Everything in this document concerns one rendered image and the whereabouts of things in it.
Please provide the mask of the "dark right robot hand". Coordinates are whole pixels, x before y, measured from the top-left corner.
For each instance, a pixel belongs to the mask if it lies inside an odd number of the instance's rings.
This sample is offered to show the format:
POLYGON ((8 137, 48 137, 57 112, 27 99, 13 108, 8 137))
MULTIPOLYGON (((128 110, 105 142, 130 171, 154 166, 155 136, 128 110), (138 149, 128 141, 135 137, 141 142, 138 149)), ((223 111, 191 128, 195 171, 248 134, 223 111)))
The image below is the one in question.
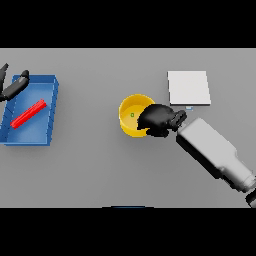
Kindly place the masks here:
POLYGON ((153 137, 166 138, 169 131, 176 132, 186 118, 184 110, 175 112, 167 105, 151 104, 139 115, 137 129, 145 129, 146 134, 153 137))

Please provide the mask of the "dark left robot hand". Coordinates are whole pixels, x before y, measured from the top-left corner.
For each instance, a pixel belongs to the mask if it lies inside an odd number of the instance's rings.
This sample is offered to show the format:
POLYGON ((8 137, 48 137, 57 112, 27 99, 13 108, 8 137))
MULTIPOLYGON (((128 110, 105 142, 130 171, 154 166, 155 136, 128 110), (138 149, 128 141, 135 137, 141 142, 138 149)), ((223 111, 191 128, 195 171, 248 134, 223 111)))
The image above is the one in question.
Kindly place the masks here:
POLYGON ((29 71, 24 70, 17 80, 11 85, 4 88, 4 81, 6 77, 6 71, 9 67, 8 63, 5 63, 0 68, 0 102, 10 101, 16 97, 21 91, 23 91, 29 85, 29 71))

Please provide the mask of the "yellow bowl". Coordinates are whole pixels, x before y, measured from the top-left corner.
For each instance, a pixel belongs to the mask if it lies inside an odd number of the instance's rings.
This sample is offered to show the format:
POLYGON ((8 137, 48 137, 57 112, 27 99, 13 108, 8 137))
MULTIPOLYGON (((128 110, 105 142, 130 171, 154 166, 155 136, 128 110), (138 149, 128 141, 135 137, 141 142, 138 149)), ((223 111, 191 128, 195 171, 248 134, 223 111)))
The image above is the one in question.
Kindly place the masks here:
POLYGON ((118 109, 118 117, 120 127, 126 135, 133 138, 146 136, 146 129, 137 129, 137 120, 144 109, 151 104, 154 104, 154 100, 144 94, 132 94, 122 101, 118 109))

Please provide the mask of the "red beaker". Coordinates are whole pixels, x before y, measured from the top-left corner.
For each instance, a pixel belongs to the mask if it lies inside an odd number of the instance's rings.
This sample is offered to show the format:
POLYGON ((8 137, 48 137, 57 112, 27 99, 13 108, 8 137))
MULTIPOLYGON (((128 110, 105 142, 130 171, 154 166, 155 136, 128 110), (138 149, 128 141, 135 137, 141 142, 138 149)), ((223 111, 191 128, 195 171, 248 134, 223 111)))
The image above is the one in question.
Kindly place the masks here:
POLYGON ((46 102, 43 99, 40 99, 35 104, 30 106, 27 110, 22 112, 19 116, 17 116, 15 119, 13 119, 10 122, 10 126, 13 129, 19 128, 21 125, 23 125, 25 122, 27 122, 29 119, 31 119, 33 116, 38 114, 42 109, 44 109, 47 106, 46 102))

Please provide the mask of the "pale square measuring scale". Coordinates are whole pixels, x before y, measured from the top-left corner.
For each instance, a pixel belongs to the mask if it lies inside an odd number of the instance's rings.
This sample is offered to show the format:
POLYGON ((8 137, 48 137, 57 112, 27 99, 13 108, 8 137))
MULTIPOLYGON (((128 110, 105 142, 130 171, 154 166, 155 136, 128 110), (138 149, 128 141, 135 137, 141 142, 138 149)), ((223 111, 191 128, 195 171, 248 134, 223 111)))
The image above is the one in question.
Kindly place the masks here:
POLYGON ((169 102, 172 106, 210 106, 210 90, 205 71, 168 71, 169 102))

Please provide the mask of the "blue tray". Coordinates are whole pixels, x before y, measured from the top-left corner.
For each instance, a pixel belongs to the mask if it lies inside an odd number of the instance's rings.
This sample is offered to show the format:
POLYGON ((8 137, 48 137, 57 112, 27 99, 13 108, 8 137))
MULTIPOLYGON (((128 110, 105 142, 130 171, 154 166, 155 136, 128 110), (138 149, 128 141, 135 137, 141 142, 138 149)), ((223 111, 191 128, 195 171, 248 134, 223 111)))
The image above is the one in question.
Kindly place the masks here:
POLYGON ((0 144, 6 146, 49 146, 59 83, 55 75, 31 75, 26 89, 5 103, 0 123, 0 144), (43 99, 46 107, 14 129, 10 123, 43 99))

